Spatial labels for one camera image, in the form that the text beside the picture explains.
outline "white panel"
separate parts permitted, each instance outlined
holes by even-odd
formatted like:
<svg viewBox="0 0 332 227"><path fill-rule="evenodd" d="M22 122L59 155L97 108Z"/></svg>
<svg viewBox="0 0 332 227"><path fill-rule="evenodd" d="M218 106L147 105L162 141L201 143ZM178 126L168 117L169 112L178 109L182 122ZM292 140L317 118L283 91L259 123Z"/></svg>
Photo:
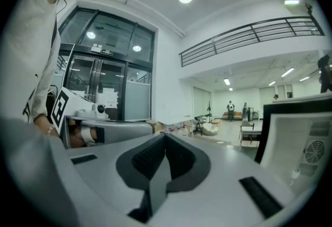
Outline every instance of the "white panel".
<svg viewBox="0 0 332 227"><path fill-rule="evenodd" d="M278 95L280 100L286 99L285 97L285 86L278 86Z"/></svg>
<svg viewBox="0 0 332 227"><path fill-rule="evenodd" d="M211 93L200 88L193 88L193 113L194 117L207 115Z"/></svg>
<svg viewBox="0 0 332 227"><path fill-rule="evenodd" d="M147 120L150 118L150 84L127 81L125 120Z"/></svg>
<svg viewBox="0 0 332 227"><path fill-rule="evenodd" d="M260 88L259 89L260 108L263 109L265 104L271 104L274 95L275 95L274 87Z"/></svg>

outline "desk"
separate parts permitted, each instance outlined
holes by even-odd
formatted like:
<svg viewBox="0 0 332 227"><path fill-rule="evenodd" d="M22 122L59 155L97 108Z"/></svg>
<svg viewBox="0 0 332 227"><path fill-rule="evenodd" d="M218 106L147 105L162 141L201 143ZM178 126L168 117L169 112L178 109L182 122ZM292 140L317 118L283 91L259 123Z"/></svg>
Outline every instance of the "desk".
<svg viewBox="0 0 332 227"><path fill-rule="evenodd" d="M261 135L261 128L253 128L251 126L243 126L242 127L242 133L241 133L241 141L240 141L240 146L242 144L243 136L249 136L250 138L250 144L253 142L252 136L260 136Z"/></svg>

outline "railing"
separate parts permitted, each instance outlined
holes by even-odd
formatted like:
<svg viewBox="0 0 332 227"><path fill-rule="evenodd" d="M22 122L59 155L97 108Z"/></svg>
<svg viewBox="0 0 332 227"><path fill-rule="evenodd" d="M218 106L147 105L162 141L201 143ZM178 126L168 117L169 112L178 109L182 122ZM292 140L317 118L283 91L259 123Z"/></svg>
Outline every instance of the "railing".
<svg viewBox="0 0 332 227"><path fill-rule="evenodd" d="M142 77L141 77L140 79L138 79L136 82L138 82L138 83L143 83L143 84L145 84L145 82L146 82L146 83L149 83L148 80L147 80L147 75L142 76Z"/></svg>
<svg viewBox="0 0 332 227"><path fill-rule="evenodd" d="M300 36L325 36L325 34L313 16L274 18L226 31L179 55L181 65L184 67L213 55L250 44Z"/></svg>
<svg viewBox="0 0 332 227"><path fill-rule="evenodd" d="M63 59L63 57L61 55L58 56L57 67L59 68L59 70L63 70L63 71L66 68L66 61Z"/></svg>

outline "table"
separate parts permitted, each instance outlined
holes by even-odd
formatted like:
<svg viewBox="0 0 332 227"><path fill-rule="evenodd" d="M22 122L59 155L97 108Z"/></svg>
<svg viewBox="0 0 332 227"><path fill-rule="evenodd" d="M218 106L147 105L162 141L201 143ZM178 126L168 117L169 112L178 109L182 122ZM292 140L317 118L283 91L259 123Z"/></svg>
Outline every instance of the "table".
<svg viewBox="0 0 332 227"><path fill-rule="evenodd" d="M221 121L222 121L222 120L220 120L220 119L214 119L214 120L211 121L211 124L212 124L212 125L216 125L217 127L219 127Z"/></svg>
<svg viewBox="0 0 332 227"><path fill-rule="evenodd" d="M241 141L240 141L240 146L242 144L243 136L247 135L250 138L250 144L253 142L252 136L260 136L261 135L261 128L252 128L251 126L243 126L242 127L242 134L241 134Z"/></svg>

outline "black slot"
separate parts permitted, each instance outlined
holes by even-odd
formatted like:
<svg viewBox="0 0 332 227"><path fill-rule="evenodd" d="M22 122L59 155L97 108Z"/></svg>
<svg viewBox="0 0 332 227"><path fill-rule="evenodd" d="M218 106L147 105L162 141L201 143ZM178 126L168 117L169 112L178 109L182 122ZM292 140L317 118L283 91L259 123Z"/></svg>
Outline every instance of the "black slot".
<svg viewBox="0 0 332 227"><path fill-rule="evenodd" d="M71 158L71 160L72 160L73 164L76 165L76 164L92 161L93 159L96 159L96 158L97 158L96 155L89 154L89 155L85 155L85 156L81 156L81 157L74 157L74 158Z"/></svg>
<svg viewBox="0 0 332 227"><path fill-rule="evenodd" d="M243 178L239 182L266 219L283 209L254 177Z"/></svg>

